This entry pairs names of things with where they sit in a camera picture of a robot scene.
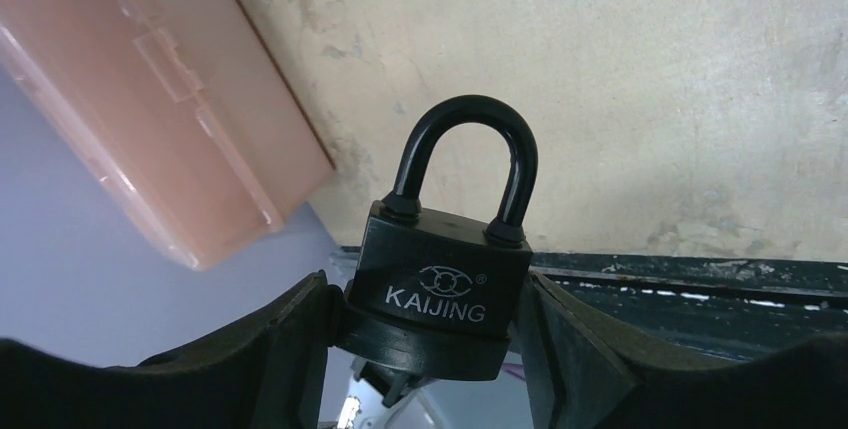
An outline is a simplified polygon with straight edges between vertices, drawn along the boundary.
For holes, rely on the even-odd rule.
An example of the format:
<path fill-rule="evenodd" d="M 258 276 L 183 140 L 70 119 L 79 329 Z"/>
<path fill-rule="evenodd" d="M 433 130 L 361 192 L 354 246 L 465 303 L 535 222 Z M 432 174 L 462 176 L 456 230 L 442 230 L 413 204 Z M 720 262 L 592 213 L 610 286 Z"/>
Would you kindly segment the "black padlock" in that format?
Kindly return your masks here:
<path fill-rule="evenodd" d="M 500 205 L 486 223 L 420 202 L 438 141 L 468 123 L 495 130 L 510 152 Z M 533 256 L 523 221 L 537 170 L 534 135 L 509 105 L 462 95 L 427 111 L 406 142 L 392 190 L 370 208 L 337 346 L 417 376 L 495 379 Z"/>

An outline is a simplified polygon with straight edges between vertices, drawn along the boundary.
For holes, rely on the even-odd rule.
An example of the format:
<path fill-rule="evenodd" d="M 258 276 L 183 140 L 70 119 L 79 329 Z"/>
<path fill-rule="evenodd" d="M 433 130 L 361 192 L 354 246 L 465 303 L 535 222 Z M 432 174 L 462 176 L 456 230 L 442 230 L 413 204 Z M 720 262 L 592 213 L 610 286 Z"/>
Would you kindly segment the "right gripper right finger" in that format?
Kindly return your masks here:
<path fill-rule="evenodd" d="M 651 336 L 526 278 L 515 319 L 537 428 L 843 428 L 847 338 L 749 362 Z"/>

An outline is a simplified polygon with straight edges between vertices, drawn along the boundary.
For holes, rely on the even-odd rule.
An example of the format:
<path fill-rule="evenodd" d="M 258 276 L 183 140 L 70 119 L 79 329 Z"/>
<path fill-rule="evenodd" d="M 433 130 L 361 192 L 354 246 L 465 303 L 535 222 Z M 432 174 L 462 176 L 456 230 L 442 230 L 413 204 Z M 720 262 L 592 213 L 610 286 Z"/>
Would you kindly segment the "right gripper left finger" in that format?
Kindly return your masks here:
<path fill-rule="evenodd" d="M 133 367 L 1 342 L 4 428 L 315 428 L 341 290 L 308 275 L 260 309 Z"/>

